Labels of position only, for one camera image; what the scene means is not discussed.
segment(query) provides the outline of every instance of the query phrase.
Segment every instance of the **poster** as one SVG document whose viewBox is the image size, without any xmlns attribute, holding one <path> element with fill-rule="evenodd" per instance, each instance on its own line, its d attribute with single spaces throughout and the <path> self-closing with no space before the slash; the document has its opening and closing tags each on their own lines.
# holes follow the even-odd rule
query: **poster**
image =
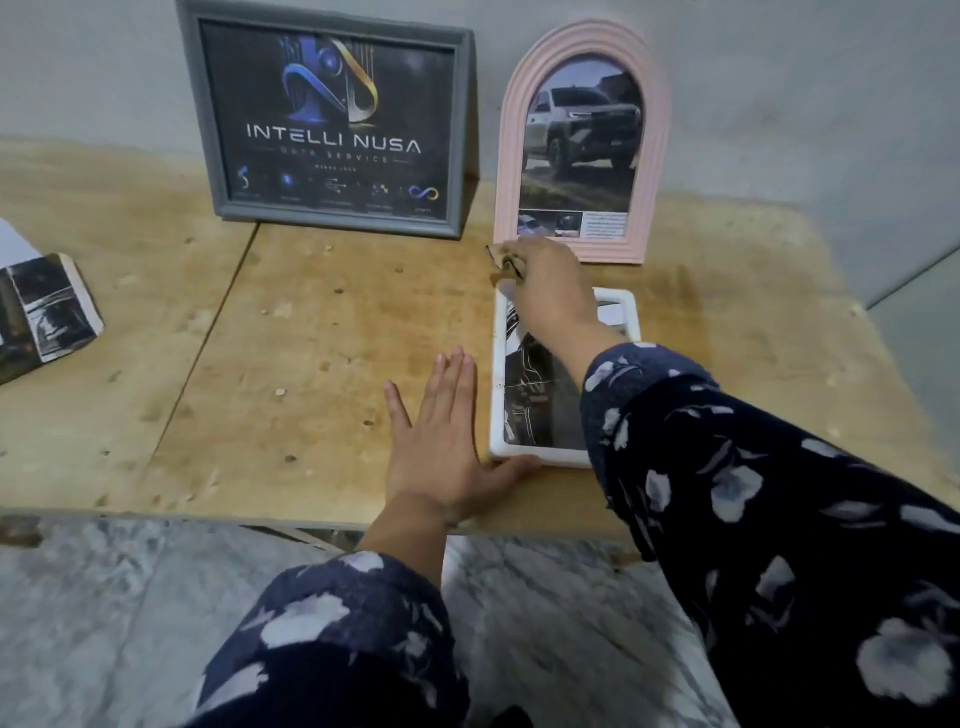
<svg viewBox="0 0 960 728">
<path fill-rule="evenodd" d="M 446 219 L 452 50 L 201 29 L 233 202 Z"/>
<path fill-rule="evenodd" d="M 615 61 L 578 56 L 527 111 L 517 235 L 622 238 L 643 134 L 643 100 Z"/>
</svg>

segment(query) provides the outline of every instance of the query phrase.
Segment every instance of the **gray picture frame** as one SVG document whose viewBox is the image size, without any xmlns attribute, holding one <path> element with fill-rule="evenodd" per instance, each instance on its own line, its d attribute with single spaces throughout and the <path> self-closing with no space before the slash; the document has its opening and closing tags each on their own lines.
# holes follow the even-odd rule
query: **gray picture frame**
<svg viewBox="0 0 960 728">
<path fill-rule="evenodd" d="M 468 107 L 474 75 L 473 31 L 464 28 L 354 17 L 336 12 L 255 5 L 235 0 L 178 0 L 177 11 L 200 123 L 213 208 L 218 216 L 229 220 L 255 220 L 440 238 L 459 239 L 463 235 L 466 218 L 463 207 L 468 154 Z M 444 220 L 392 218 L 231 200 L 201 32 L 202 23 L 208 21 L 260 29 L 349 36 L 369 41 L 402 43 L 414 47 L 453 51 L 454 87 L 450 114 L 446 218 Z"/>
</svg>

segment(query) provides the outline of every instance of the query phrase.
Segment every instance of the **right hand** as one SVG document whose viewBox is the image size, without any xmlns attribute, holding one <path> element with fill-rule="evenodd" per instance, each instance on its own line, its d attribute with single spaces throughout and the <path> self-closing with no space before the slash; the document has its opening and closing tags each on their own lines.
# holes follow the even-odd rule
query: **right hand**
<svg viewBox="0 0 960 728">
<path fill-rule="evenodd" d="M 514 291 L 520 321 L 559 358 L 577 387 L 597 355 L 628 341 L 597 319 L 597 301 L 587 271 L 569 248 L 547 238 L 523 238 L 505 252 L 527 264 Z"/>
<path fill-rule="evenodd" d="M 527 264 L 514 306 L 526 329 L 547 349 L 556 352 L 572 329 L 597 324 L 597 301 L 587 271 L 566 245 L 535 237 L 503 248 Z"/>
</svg>

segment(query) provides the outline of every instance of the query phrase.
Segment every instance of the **piece of paper in hand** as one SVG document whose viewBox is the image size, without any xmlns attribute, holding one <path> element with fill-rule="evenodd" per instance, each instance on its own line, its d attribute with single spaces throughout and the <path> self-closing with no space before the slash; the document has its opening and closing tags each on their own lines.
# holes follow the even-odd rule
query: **piece of paper in hand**
<svg viewBox="0 0 960 728">
<path fill-rule="evenodd" d="M 40 257 L 40 252 L 0 217 L 0 268 L 9 268 L 35 257 Z"/>
</svg>

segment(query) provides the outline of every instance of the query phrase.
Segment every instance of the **finger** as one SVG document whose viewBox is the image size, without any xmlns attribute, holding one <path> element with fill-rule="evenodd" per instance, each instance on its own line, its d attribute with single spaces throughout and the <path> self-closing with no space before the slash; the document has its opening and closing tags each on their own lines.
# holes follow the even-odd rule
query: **finger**
<svg viewBox="0 0 960 728">
<path fill-rule="evenodd" d="M 426 391 L 423 392 L 423 403 L 420 405 L 417 422 L 426 422 L 433 416 L 433 408 L 437 402 L 437 391 L 440 389 L 440 382 L 444 377 L 445 369 L 446 354 L 439 353 L 433 362 L 433 372 L 430 374 L 430 378 L 426 380 Z"/>
<path fill-rule="evenodd" d="M 485 490 L 491 497 L 506 495 L 523 478 L 532 475 L 543 463 L 536 455 L 520 455 L 484 473 Z"/>
<path fill-rule="evenodd" d="M 410 415 L 407 414 L 407 408 L 403 406 L 400 390 L 393 382 L 385 381 L 383 392 L 387 399 L 387 412 L 390 413 L 390 431 L 396 438 L 401 432 L 410 429 Z"/>
<path fill-rule="evenodd" d="M 473 357 L 464 356 L 460 379 L 453 397 L 453 411 L 450 421 L 460 425 L 473 425 L 473 411 L 477 401 L 476 394 L 477 365 Z"/>
<path fill-rule="evenodd" d="M 456 346 L 450 356 L 450 366 L 446 368 L 444 376 L 437 390 L 437 403 L 434 405 L 430 418 L 437 422 L 450 422 L 453 411 L 453 400 L 457 393 L 457 382 L 460 380 L 460 370 L 464 365 L 464 348 Z"/>
</svg>

